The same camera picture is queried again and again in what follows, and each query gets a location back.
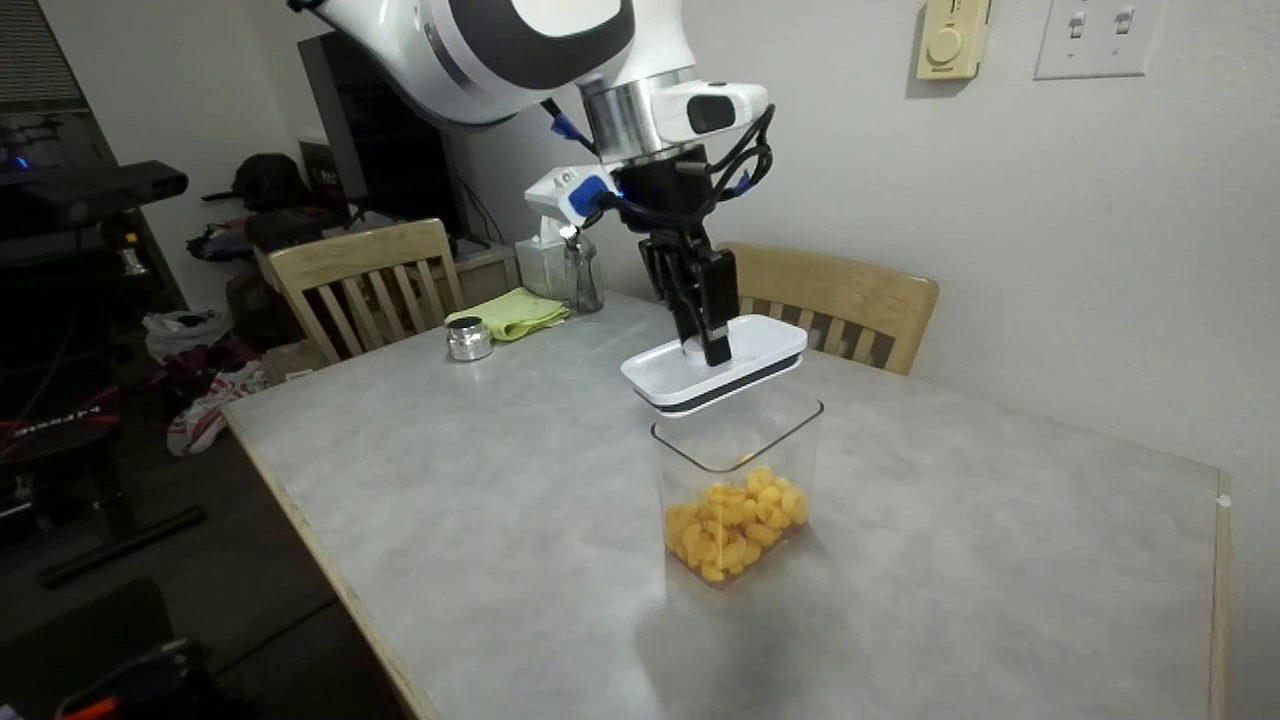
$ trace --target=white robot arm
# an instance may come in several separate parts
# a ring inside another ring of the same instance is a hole
[[[527,203],[572,229],[616,209],[633,232],[648,236],[641,241],[648,276],[674,310],[690,365],[699,365],[695,388],[675,391],[674,409],[695,409],[704,395],[802,359],[804,341],[759,347],[754,332],[734,327],[738,268],[704,232],[704,216],[759,184],[774,163],[768,93],[691,79],[681,0],[289,5],[355,36],[434,119],[499,124],[546,103],[560,131],[592,147],[592,163],[552,169],[531,184]],[[552,103],[560,90],[580,90],[592,136],[560,117]],[[699,141],[725,128],[747,131],[713,163]]]

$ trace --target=floor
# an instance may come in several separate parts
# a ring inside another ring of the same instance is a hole
[[[218,680],[248,700],[258,718],[395,718],[379,663],[236,439],[219,436],[205,455],[172,461],[161,429],[161,405],[131,395],[116,461],[136,516],[155,521],[200,504],[210,521],[64,589],[42,589],[38,571],[100,537],[92,512],[64,528],[0,539],[0,643],[136,578],[152,578],[175,631],[210,647]]]

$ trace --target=cereal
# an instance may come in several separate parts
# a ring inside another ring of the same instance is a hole
[[[710,584],[728,584],[804,521],[804,494],[774,468],[758,468],[742,483],[719,482],[704,498],[668,508],[665,539]]]

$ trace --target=gray table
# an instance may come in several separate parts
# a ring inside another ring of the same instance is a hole
[[[229,415],[405,700],[446,720],[1219,718],[1215,468],[807,355],[813,537],[710,594],[660,552],[616,365],[660,310],[446,365],[446,336]]]

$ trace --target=wooden chair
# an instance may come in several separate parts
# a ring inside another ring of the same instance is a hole
[[[267,255],[309,344],[327,359],[395,344],[460,310],[439,219],[348,232]]]
[[[728,243],[738,255],[742,314],[781,316],[807,327],[813,347],[912,372],[938,282],[859,262],[813,255],[759,243]]]

